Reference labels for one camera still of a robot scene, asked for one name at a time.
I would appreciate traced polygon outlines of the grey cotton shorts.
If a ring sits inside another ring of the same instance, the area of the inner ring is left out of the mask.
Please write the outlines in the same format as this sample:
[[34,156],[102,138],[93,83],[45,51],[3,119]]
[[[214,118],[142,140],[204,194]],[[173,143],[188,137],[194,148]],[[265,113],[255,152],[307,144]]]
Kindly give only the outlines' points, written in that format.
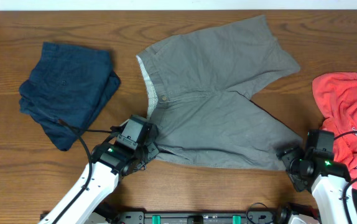
[[188,166],[284,170],[277,154],[302,138],[252,102],[300,70],[266,18],[174,35],[138,53],[158,160]]

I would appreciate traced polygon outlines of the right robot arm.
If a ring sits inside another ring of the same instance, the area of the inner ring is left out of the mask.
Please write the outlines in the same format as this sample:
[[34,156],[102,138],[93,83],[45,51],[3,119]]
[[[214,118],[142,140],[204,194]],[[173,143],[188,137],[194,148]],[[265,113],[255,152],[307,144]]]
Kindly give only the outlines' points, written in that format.
[[308,132],[305,149],[292,147],[277,154],[298,192],[310,192],[317,209],[295,203],[282,206],[275,223],[357,224],[351,177],[346,165],[334,161],[334,134]]

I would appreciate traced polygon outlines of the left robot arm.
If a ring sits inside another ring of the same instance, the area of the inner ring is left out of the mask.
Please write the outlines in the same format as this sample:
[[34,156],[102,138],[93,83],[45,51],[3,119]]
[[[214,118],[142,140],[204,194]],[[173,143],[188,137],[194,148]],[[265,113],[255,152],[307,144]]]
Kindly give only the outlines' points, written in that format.
[[159,131],[145,118],[132,115],[120,126],[103,131],[108,137],[89,150],[79,137],[88,159],[80,178],[40,223],[86,223],[97,206],[114,192],[126,176],[145,170],[159,150]]

